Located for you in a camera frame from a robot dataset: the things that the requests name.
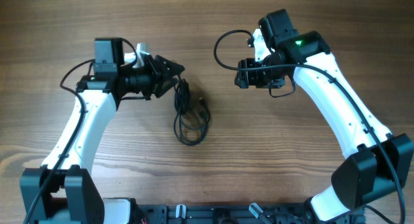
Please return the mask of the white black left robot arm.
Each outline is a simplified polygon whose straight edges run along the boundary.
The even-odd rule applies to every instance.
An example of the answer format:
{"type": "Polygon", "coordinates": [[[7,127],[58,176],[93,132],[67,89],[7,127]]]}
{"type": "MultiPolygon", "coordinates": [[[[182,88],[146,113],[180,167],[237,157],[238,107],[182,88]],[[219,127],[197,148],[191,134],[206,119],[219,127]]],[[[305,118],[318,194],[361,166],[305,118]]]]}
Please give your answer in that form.
{"type": "Polygon", "coordinates": [[[164,95],[184,71],[180,64],[134,49],[124,58],[124,38],[96,38],[88,73],[75,89],[70,119],[54,149],[38,168],[20,178],[25,223],[147,223],[133,198],[102,198],[92,178],[102,135],[124,100],[164,95]]]}

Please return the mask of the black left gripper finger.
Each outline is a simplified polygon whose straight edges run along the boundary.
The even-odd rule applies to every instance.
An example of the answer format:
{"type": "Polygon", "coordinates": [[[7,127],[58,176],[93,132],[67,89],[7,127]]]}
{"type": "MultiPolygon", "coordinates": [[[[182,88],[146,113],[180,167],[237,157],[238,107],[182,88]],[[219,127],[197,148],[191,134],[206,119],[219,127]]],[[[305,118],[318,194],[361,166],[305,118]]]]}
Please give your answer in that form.
{"type": "Polygon", "coordinates": [[[170,78],[167,80],[160,81],[155,86],[154,95],[157,98],[160,98],[162,95],[168,92],[172,87],[174,87],[177,83],[178,83],[178,80],[176,78],[170,78]]]}
{"type": "Polygon", "coordinates": [[[155,56],[155,61],[157,62],[163,77],[180,75],[185,70],[183,65],[167,60],[159,55],[155,56]]]}

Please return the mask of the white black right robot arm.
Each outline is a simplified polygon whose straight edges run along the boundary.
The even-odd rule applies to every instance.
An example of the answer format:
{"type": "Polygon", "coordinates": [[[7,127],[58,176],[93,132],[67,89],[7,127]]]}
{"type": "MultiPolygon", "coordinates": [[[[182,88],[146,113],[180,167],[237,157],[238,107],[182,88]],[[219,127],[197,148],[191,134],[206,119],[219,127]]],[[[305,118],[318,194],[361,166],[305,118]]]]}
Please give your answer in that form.
{"type": "Polygon", "coordinates": [[[316,104],[334,132],[344,162],[323,192],[303,203],[278,203],[247,210],[213,208],[212,223],[363,223],[371,203],[396,193],[400,218],[405,219],[403,187],[413,157],[413,143],[394,135],[366,108],[341,73],[330,47],[315,31],[300,34],[286,10],[267,14],[251,32],[253,58],[234,67],[234,83],[241,89],[273,91],[290,80],[316,104]]]}

